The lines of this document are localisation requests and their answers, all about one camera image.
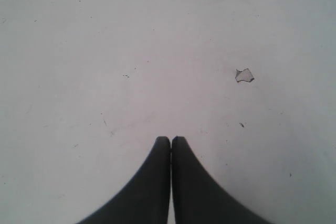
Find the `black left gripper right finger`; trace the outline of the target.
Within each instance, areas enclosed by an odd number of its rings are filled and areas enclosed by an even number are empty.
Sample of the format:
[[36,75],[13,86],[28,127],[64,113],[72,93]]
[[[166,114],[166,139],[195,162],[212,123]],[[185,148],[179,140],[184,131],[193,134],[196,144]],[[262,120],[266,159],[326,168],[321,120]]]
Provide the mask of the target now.
[[172,140],[171,171],[176,223],[265,223],[210,176],[186,138]]

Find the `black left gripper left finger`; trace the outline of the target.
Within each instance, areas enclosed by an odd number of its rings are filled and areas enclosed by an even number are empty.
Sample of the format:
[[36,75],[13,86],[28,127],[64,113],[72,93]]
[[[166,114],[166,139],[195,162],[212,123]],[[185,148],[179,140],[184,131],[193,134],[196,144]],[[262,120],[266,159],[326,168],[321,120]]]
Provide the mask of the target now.
[[156,138],[129,182],[80,223],[167,223],[171,193],[171,143]]

